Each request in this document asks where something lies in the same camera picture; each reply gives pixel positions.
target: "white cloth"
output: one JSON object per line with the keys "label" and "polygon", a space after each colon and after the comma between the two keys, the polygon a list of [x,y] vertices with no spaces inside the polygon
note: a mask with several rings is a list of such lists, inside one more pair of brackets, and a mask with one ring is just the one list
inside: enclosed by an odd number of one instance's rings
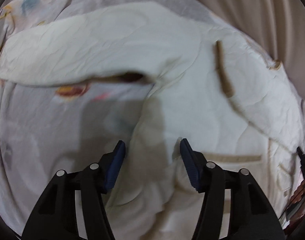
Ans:
{"label": "white cloth", "polygon": [[[230,100],[215,71],[216,40],[223,42],[236,91]],[[178,158],[180,137],[206,156],[215,154],[224,169],[248,168],[277,214],[288,200],[302,119],[283,67],[272,71],[269,64],[233,28],[187,20],[155,3],[132,3],[11,36],[0,78],[43,86],[135,71],[154,81],[107,215],[117,239],[139,239],[162,211],[167,219],[146,237],[187,239],[198,218],[191,207],[201,196]],[[187,216],[190,226],[184,226]]]}

